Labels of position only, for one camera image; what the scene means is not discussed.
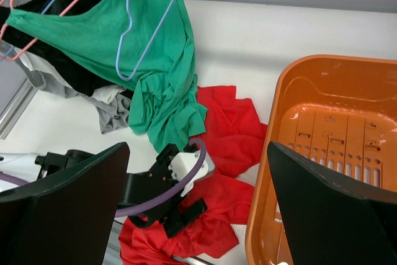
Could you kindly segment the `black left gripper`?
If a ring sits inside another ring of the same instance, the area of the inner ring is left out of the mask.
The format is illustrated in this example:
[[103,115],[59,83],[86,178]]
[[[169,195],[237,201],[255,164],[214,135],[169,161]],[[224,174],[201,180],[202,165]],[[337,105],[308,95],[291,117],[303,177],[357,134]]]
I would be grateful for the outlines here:
[[[184,211],[180,206],[187,200],[181,197],[185,185],[199,171],[206,152],[202,143],[189,143],[182,151],[175,144],[168,144],[156,157],[152,167],[141,173],[128,173],[117,207],[118,217],[128,217],[138,228],[149,228],[160,223],[168,238],[173,238],[207,211],[203,198],[199,198]],[[193,169],[181,181],[171,177],[169,165],[178,153],[193,153],[200,156]]]

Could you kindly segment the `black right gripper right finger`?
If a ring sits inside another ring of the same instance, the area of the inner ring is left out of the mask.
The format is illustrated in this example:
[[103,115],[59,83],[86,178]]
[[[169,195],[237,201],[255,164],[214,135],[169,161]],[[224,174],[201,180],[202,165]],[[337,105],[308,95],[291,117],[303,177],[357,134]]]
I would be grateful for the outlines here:
[[278,142],[267,160],[294,264],[396,264],[396,193]]

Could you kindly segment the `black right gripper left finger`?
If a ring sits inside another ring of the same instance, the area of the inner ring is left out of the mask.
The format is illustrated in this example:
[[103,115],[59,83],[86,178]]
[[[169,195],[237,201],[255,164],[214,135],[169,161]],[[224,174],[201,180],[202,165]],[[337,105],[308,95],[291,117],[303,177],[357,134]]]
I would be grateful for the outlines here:
[[1,192],[1,264],[102,264],[129,156],[121,142]]

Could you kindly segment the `red tank top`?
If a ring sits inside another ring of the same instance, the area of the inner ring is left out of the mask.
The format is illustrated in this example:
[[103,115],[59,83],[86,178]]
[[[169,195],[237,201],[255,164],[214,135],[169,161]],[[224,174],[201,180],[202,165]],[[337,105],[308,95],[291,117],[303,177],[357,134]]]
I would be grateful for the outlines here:
[[247,224],[254,188],[237,177],[260,162],[267,125],[251,99],[236,98],[234,86],[198,88],[197,101],[208,109],[199,137],[215,173],[195,183],[180,210],[199,199],[208,209],[173,238],[159,223],[140,229],[126,220],[118,237],[124,264],[176,264],[176,256],[200,254],[219,259],[239,244],[232,226]]

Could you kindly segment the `white tank top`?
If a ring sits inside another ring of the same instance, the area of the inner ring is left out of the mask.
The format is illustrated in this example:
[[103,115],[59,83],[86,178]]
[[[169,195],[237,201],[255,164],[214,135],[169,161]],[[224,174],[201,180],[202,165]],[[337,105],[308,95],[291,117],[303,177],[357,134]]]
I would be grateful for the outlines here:
[[[79,94],[61,77],[55,67],[44,58],[27,53],[22,54],[19,60],[23,71],[34,87],[65,98]],[[91,98],[105,104],[111,104],[116,96],[124,91],[126,91],[125,88],[113,84],[95,89]]]

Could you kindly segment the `green tank top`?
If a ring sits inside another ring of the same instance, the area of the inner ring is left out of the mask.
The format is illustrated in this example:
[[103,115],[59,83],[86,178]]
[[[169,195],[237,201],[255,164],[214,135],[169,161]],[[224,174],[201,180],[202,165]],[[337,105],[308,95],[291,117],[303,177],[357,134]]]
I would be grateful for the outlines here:
[[205,131],[184,0],[101,0],[76,16],[12,9],[6,24],[131,90],[129,126],[156,151],[169,143],[183,148]]

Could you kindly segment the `black tank top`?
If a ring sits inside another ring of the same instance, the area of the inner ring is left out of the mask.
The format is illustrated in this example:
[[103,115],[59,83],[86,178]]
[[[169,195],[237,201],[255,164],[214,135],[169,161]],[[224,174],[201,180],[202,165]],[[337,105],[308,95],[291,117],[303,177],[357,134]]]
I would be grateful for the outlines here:
[[[23,11],[40,13],[50,1],[51,0],[31,0],[25,4],[17,6],[17,8]],[[101,0],[79,0],[67,15],[80,15],[87,12],[100,1]],[[56,0],[47,11],[47,14],[58,15],[71,2],[72,0]],[[47,62],[55,67],[61,77],[65,79],[74,90],[87,96],[93,95],[96,89],[113,85],[112,82],[86,70],[81,65],[67,57],[64,53],[43,41],[35,42],[27,52],[38,55],[44,60],[47,60]]]

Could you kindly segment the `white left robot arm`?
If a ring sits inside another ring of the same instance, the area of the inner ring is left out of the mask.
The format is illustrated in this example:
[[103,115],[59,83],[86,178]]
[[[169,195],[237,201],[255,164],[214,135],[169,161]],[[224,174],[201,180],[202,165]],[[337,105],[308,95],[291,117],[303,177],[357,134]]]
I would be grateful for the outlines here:
[[[64,155],[3,153],[1,190],[36,181],[92,156],[79,150],[69,150]],[[182,151],[174,144],[168,144],[149,170],[127,174],[115,215],[128,217],[138,228],[148,228],[158,222],[166,236],[173,238],[207,210],[203,198],[183,212],[179,208],[194,184],[213,174],[214,170],[211,157],[202,155],[196,144],[187,145]]]

